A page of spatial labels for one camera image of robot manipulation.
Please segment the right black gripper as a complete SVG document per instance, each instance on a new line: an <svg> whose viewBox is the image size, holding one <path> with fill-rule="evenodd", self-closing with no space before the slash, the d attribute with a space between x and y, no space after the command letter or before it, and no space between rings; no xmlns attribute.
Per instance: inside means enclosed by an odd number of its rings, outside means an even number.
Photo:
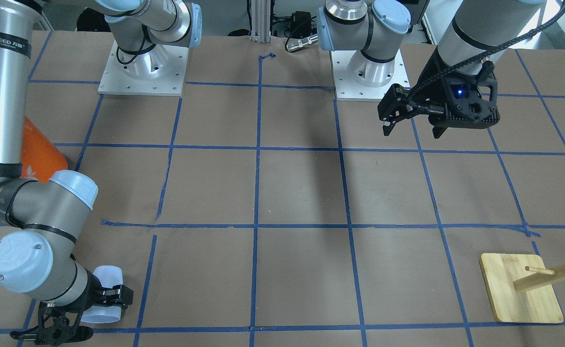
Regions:
<svg viewBox="0 0 565 347"><path fill-rule="evenodd" d="M120 307L127 309L133 304L134 291L125 285L115 285L112 288L103 288L100 295L100 280L91 272L85 272L87 282L80 292L80 296L65 306L65 312L76 314L81 318L86 310L97 304L102 307Z"/></svg>

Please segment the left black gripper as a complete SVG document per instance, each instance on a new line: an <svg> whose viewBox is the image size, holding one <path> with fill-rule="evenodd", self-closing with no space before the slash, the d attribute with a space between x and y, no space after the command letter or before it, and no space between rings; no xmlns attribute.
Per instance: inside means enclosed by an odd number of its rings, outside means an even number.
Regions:
<svg viewBox="0 0 565 347"><path fill-rule="evenodd" d="M472 74L454 70L439 77L415 95L415 102L443 109L440 114L431 112L429 121L485 121L485 63ZM378 117L382 121L384 136L389 136L397 123L410 120L419 110L408 103L410 90L393 84L378 104ZM433 125L432 135L439 140L448 127Z"/></svg>

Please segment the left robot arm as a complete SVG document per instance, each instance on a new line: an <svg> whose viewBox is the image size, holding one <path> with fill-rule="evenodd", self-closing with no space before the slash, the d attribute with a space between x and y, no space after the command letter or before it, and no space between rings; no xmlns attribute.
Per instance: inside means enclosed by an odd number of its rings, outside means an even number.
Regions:
<svg viewBox="0 0 565 347"><path fill-rule="evenodd" d="M417 83L395 83L377 113L384 136L395 125L428 116L434 138L448 128L485 129L500 121L495 63L505 49L532 38L565 14L565 0L547 22L523 33L542 0L464 0L428 59ZM412 16L397 0L327 0L316 15L320 47L355 52L351 71L362 85L381 86L371 69L391 68Z"/></svg>

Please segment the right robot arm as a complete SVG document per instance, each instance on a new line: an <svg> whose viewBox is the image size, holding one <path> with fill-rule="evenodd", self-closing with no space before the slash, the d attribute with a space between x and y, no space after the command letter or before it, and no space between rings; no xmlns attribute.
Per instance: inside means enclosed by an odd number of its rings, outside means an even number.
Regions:
<svg viewBox="0 0 565 347"><path fill-rule="evenodd" d="M106 288L71 257L98 194L88 176L55 172L48 182L22 177L22 144L31 38L42 14L35 0L0 0L0 286L64 312L126 306L132 293Z"/></svg>

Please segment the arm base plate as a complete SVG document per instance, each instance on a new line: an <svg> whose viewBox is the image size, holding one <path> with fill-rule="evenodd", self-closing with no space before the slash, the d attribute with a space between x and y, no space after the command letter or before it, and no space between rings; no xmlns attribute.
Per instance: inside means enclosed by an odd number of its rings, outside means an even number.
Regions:
<svg viewBox="0 0 565 347"><path fill-rule="evenodd" d="M117 96L181 96L189 49L157 45L152 51L131 55L114 42L100 79L100 94Z"/></svg>
<svg viewBox="0 0 565 347"><path fill-rule="evenodd" d="M393 61L369 61L360 51L330 52L338 101L379 102L393 84L410 89L402 53Z"/></svg>

